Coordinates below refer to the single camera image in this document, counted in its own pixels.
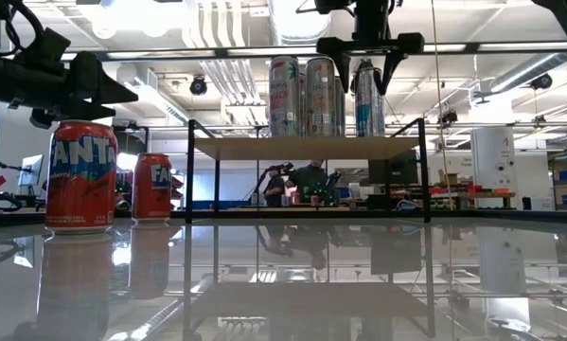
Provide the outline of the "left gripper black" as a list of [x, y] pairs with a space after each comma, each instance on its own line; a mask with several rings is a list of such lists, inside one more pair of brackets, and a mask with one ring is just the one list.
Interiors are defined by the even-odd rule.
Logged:
[[[115, 116], [115, 109], [104, 106], [73, 106], [67, 89], [68, 64], [56, 62], [30, 65], [3, 59], [5, 79], [2, 87], [5, 94], [1, 101], [10, 107], [35, 107], [31, 111], [30, 123], [40, 129], [49, 129], [54, 122], [64, 120], [93, 121]], [[70, 63], [70, 80], [73, 92], [80, 99], [91, 99], [100, 104], [117, 104], [138, 101], [138, 95], [125, 85], [112, 79], [103, 69], [102, 62], [89, 51], [79, 52]], [[49, 108], [62, 107], [58, 110]]]

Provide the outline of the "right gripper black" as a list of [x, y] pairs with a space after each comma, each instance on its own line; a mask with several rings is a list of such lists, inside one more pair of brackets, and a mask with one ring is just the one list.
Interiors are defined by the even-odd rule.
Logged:
[[333, 60], [342, 81], [345, 93], [349, 87], [350, 51], [387, 51], [381, 74], [381, 94], [385, 95], [388, 85], [399, 64], [410, 55], [424, 50], [424, 37], [419, 32], [400, 33], [392, 39], [389, 15], [397, 6], [396, 0], [356, 0], [352, 14], [354, 31], [352, 44], [335, 37], [323, 37], [317, 41], [316, 51]]

